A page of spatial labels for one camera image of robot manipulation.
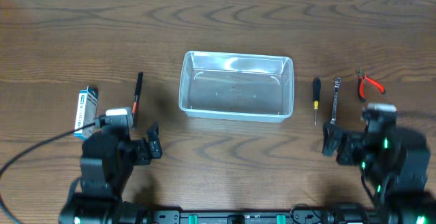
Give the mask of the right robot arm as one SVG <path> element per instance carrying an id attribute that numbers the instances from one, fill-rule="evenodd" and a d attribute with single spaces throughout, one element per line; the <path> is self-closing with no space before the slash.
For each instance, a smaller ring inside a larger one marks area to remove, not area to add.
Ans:
<path id="1" fill-rule="evenodd" d="M 322 152 L 339 165 L 358 166 L 373 210 L 360 204 L 337 204 L 323 223 L 434 223 L 435 197 L 425 189 L 431 152 L 425 136 L 396 125 L 396 112 L 365 110 L 364 131 L 323 124 Z"/>

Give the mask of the black yellow precision screwdriver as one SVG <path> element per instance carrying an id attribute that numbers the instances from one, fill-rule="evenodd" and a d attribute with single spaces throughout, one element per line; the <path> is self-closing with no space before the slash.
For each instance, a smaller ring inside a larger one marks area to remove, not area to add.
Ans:
<path id="1" fill-rule="evenodd" d="M 317 125 L 317 111 L 320 103 L 321 80 L 316 77 L 313 79 L 313 110 L 314 110 L 314 125 Z"/>

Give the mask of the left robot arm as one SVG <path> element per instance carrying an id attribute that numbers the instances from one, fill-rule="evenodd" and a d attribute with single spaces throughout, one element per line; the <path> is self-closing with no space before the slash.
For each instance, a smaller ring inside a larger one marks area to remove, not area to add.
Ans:
<path id="1" fill-rule="evenodd" d="M 81 177 L 73 181 L 60 215 L 62 224 L 149 224 L 153 214 L 140 204 L 125 202 L 123 190 L 134 167 L 163 155 L 159 125 L 146 138 L 132 140 L 127 123 L 103 125 L 82 144 Z"/>

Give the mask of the silver ratchet wrench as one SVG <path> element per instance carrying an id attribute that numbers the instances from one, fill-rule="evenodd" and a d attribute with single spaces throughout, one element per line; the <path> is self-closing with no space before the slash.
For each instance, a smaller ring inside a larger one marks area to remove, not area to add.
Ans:
<path id="1" fill-rule="evenodd" d="M 332 116 L 330 119 L 330 124 L 334 125 L 337 120 L 337 102 L 338 102 L 338 94 L 339 87 L 341 85 L 341 78 L 337 77 L 334 79 L 334 95 L 333 95 L 333 103 L 332 103 Z"/>

